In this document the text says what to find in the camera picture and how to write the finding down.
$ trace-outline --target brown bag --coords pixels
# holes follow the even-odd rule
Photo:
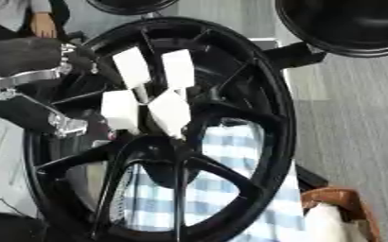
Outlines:
[[[359,193],[353,189],[326,187],[302,194],[303,209],[310,209],[324,202],[338,206],[345,222],[365,221],[361,231],[370,242],[380,242],[379,226],[369,207],[361,201]]]

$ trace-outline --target hand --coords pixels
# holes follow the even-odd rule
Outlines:
[[[35,12],[30,23],[32,32],[40,38],[56,38],[57,30],[48,12]]]

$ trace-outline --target gray floor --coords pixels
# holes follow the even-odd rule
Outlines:
[[[218,22],[251,38],[292,42],[274,19],[271,1],[182,0],[165,14]],[[73,16],[67,28],[90,37],[136,19],[101,13],[84,0],[67,2]],[[290,74],[298,115],[297,162],[334,184],[359,189],[388,242],[388,57],[329,56],[325,63]]]

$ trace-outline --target white foam block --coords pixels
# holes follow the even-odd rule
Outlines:
[[[195,85],[195,69],[187,49],[166,53],[162,56],[168,88],[184,89]]]
[[[138,102],[130,90],[104,93],[101,115],[112,130],[138,133]]]
[[[151,80],[149,66],[138,47],[114,55],[113,60],[128,89],[139,87]]]
[[[182,128],[191,121],[188,103],[172,90],[167,90],[149,104],[156,124],[168,135],[182,138]]]

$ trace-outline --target checkered cloth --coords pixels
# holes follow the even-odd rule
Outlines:
[[[203,154],[250,178],[262,151],[263,137],[260,129],[251,124],[209,128],[203,138]],[[140,165],[133,167],[133,174],[132,181],[129,184],[128,181],[121,181],[115,193],[110,213],[112,221],[124,217],[129,228],[139,231],[172,230],[173,189],[155,184]],[[186,190],[186,224],[194,225],[211,217],[237,195],[238,189],[231,182],[200,172]],[[307,241],[304,239],[302,214],[296,172],[292,165],[289,175],[266,211],[231,241]]]

